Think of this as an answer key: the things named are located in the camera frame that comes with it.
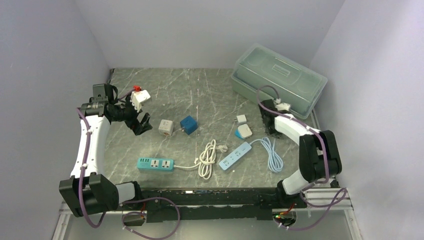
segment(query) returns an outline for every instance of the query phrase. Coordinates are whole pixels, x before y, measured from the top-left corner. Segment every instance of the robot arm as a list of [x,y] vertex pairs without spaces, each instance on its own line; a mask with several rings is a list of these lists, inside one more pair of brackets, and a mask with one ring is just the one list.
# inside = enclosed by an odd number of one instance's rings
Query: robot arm
[[105,158],[106,136],[112,122],[124,121],[135,135],[140,135],[152,129],[149,124],[150,115],[146,113],[141,120],[137,117],[142,112],[142,103],[150,98],[147,91],[136,88],[125,97],[123,104],[117,104],[114,98],[116,87],[110,84],[93,86],[93,97],[81,106],[81,113],[88,122],[90,132],[87,161],[83,158],[87,144],[87,127],[81,119],[81,139],[79,142],[76,163],[70,178],[60,181],[59,192],[76,217],[82,217],[79,202],[78,183],[81,168],[85,168],[83,176],[83,202],[87,214],[96,214],[116,210],[118,205],[127,200],[137,200],[140,196],[140,186],[136,181],[114,185],[104,175],[103,163]]
[[333,132],[330,130],[321,131],[300,122],[290,114],[290,105],[288,104],[280,104],[272,99],[260,103],[266,109],[271,110],[265,110],[259,105],[268,134],[275,137],[285,135],[299,145],[299,169],[277,184],[277,196],[281,200],[297,195],[318,179],[326,177],[323,149],[314,133],[323,140],[327,156],[328,175],[337,175],[342,171],[342,162]]

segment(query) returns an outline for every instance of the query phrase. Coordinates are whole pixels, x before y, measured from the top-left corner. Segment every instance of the white and blue object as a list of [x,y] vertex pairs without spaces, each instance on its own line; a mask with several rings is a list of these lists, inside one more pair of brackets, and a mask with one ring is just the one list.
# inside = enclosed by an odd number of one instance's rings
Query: white and blue object
[[229,169],[233,164],[235,164],[240,158],[242,158],[251,149],[252,149],[252,146],[249,143],[243,142],[228,156],[226,156],[222,161],[220,161],[219,166],[224,171]]
[[284,162],[283,159],[276,153],[276,139],[274,138],[272,145],[268,137],[253,140],[250,145],[256,142],[260,142],[268,152],[268,169],[274,173],[281,172],[284,167]]
[[190,115],[180,121],[179,124],[187,135],[192,134],[194,131],[196,131],[196,129],[198,129],[198,123]]
[[252,130],[247,124],[243,124],[237,127],[235,130],[235,136],[239,139],[247,139],[252,136]]
[[158,172],[172,172],[174,170],[174,160],[165,158],[140,157],[137,161],[137,168],[140,171],[151,170]]

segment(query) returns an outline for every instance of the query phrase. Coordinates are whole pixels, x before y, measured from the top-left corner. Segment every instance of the white cable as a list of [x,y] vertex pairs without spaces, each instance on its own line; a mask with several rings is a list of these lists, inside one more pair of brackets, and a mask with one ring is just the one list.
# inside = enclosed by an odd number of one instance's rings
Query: white cable
[[216,145],[217,141],[215,141],[215,139],[212,139],[212,141],[208,142],[204,148],[204,151],[200,153],[199,157],[194,160],[194,166],[174,165],[173,167],[180,169],[194,169],[198,167],[199,176],[205,180],[208,180],[212,176],[212,166],[215,163],[215,159],[217,158],[215,151]]
[[268,152],[268,169],[274,173],[281,172],[281,170],[283,170],[284,163],[283,159],[276,153],[276,139],[274,138],[273,145],[271,145],[271,141],[268,137],[253,140],[249,144],[252,145],[255,142],[260,142]]

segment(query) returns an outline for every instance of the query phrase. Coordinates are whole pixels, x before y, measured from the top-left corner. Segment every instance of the white power adapter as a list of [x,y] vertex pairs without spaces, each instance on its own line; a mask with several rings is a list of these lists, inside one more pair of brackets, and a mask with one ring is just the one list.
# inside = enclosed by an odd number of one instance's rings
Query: white power adapter
[[174,131],[174,122],[162,119],[159,125],[159,133],[165,136],[171,136]]
[[147,90],[133,91],[131,93],[131,102],[137,112],[140,112],[142,110],[142,103],[146,102],[149,99],[150,94],[147,92]]
[[241,125],[241,124],[245,124],[245,123],[247,123],[248,122],[248,120],[246,119],[246,115],[238,115],[237,116],[237,123],[239,124],[239,125]]

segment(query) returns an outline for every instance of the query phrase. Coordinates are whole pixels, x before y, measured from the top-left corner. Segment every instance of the clear plastic lid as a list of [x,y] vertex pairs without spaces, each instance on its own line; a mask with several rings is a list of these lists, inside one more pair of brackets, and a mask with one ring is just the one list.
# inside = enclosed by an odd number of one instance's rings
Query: clear plastic lid
[[[254,90],[271,85],[277,89],[281,100],[291,104],[291,111],[306,119],[317,103],[327,78],[280,54],[254,44],[237,61],[232,75]],[[264,92],[276,98],[270,88]]]

